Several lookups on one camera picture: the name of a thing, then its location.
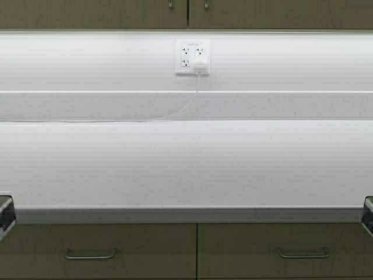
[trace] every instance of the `upper cabinet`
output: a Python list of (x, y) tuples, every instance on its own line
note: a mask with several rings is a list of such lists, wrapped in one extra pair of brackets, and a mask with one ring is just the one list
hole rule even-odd
[(0, 0), (0, 29), (186, 28), (187, 0)]
[(190, 28), (371, 29), (373, 0), (190, 0)]

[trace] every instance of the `wooden cabinet door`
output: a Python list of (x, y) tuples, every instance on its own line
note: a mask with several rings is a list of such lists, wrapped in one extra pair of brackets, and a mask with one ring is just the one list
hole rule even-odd
[[(218, 279), (209, 279), (209, 280), (335, 280), (335, 278), (218, 278)], [(371, 280), (371, 278), (338, 278), (338, 280)]]
[(373, 277), (361, 224), (199, 225), (201, 279)]
[(0, 0), (0, 29), (185, 28), (187, 0)]
[(17, 225), (0, 279), (195, 279), (195, 225)]
[(191, 0), (190, 5), (192, 28), (373, 28), (372, 0)]

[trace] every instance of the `counter surface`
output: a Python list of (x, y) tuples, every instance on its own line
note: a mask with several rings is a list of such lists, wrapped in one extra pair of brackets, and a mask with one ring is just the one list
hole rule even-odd
[(20, 223), (358, 222), (373, 121), (0, 124)]

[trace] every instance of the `electrical outlet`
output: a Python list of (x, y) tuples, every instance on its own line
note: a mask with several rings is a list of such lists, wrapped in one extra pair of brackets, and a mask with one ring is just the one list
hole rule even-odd
[(189, 62), (189, 59), (184, 58), (184, 59), (181, 61), (181, 67), (190, 67), (190, 66), (191, 66), (191, 63)]
[(196, 51), (195, 51), (195, 56), (196, 57), (202, 57), (205, 55), (205, 49), (203, 48), (203, 46), (198, 46), (196, 47)]
[(210, 40), (177, 40), (175, 56), (176, 74), (196, 75), (196, 69), (193, 68), (194, 61), (203, 58), (204, 61), (208, 62), (209, 67), (202, 72), (202, 75), (209, 75), (211, 62), (210, 52)]

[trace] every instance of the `drawer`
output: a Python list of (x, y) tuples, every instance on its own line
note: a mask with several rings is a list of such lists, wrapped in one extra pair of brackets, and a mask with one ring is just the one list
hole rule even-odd
[(200, 225), (198, 235), (201, 278), (373, 276), (360, 224)]
[[(18, 225), (0, 243), (0, 278), (195, 278), (195, 225)], [(107, 260), (67, 260), (105, 257)]]

